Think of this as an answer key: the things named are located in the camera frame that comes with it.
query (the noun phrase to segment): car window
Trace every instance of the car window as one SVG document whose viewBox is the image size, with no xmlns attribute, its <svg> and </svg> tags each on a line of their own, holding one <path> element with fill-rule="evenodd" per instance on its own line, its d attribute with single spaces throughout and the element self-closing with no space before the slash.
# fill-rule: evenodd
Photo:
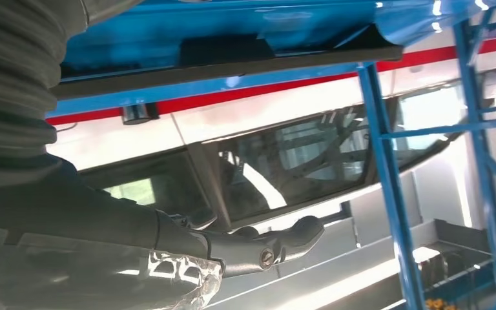
<svg viewBox="0 0 496 310">
<path fill-rule="evenodd" d="M 465 116 L 466 105 L 460 83 L 445 84 L 401 96 L 393 131 L 455 125 Z M 436 142 L 447 140 L 447 136 L 443 134 L 394 139 L 393 147 L 398 164 L 407 164 L 425 154 Z"/>
<path fill-rule="evenodd" d="M 205 222 L 211 211 L 191 171 L 187 152 L 153 154 L 81 171 L 86 183 L 167 214 Z"/>
<path fill-rule="evenodd" d="M 362 105 L 218 143 L 231 220 L 298 205 L 364 180 L 368 134 Z"/>
</svg>

